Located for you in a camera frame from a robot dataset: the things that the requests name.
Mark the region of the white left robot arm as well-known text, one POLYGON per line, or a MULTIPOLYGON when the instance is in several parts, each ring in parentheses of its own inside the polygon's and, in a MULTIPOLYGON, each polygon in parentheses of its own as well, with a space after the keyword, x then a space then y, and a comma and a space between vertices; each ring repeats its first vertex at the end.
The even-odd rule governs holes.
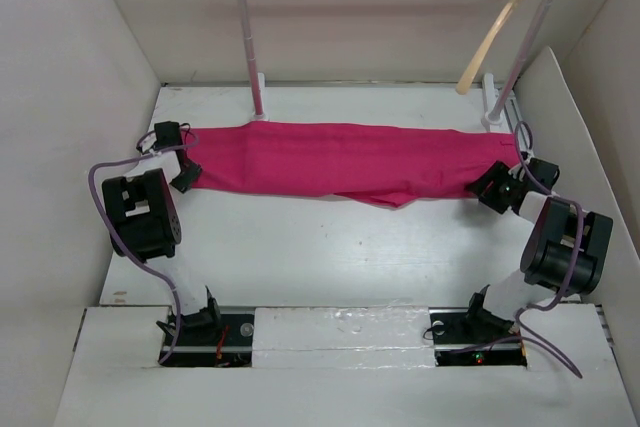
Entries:
POLYGON ((154 259, 173 258, 182 240, 172 192, 186 193, 202 173, 187 155, 197 142, 196 136, 187 141, 190 134, 187 124, 155 124, 137 143, 139 158, 92 167, 89 186, 115 253, 167 286, 174 312, 158 326, 170 343, 211 345, 224 333, 211 292, 206 290, 205 299, 199 300, 176 268, 150 265, 154 259))

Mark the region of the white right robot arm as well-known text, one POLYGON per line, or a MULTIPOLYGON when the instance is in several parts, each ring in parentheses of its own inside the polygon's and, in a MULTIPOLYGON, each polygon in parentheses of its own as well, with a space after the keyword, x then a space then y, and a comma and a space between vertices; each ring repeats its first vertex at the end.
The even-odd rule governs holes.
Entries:
POLYGON ((507 336, 516 312, 558 293, 589 294, 598 285, 613 230, 613 220, 580 212, 551 194, 560 175, 557 165, 530 158, 508 168, 495 162, 465 190, 502 214, 508 210, 533 223, 519 269, 498 284, 473 294, 459 329, 468 343, 507 336))

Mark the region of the beige wooden hanger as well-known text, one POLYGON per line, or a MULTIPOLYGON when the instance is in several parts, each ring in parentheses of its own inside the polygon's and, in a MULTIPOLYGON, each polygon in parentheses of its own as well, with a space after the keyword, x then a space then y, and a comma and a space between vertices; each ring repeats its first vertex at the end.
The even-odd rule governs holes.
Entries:
POLYGON ((485 58, 491 49, 491 46, 521 1, 522 0, 508 0, 502 8, 457 82, 455 87, 457 94, 466 95, 469 92, 474 79, 479 73, 485 58))

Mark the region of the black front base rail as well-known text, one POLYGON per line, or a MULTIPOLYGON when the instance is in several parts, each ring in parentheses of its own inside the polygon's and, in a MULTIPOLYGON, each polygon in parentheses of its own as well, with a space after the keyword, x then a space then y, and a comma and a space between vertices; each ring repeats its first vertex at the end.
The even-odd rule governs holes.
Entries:
POLYGON ((522 343, 460 308, 225 308, 159 325, 167 367, 413 369, 525 366, 522 343))

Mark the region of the pink trousers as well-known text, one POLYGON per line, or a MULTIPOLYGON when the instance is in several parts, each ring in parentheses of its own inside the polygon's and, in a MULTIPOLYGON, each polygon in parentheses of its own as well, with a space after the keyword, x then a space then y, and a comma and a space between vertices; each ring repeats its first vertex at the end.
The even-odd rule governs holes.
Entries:
POLYGON ((393 208, 464 198, 466 185, 495 162, 518 161, 514 138, 503 133, 260 121, 195 133, 189 157, 203 169, 200 189, 337 195, 393 208))

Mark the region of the aluminium side rail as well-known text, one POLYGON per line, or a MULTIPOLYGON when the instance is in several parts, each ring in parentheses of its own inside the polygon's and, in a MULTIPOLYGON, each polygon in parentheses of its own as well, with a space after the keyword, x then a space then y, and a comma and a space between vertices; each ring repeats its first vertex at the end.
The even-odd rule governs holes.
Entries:
POLYGON ((508 124, 508 127, 512 133, 517 134, 518 146, 522 152, 525 152, 528 157, 534 155, 532 147, 532 140, 528 134, 528 131, 524 127, 518 128, 517 125, 524 121, 521 114, 519 104, 514 91, 511 91, 505 101, 503 112, 508 124))

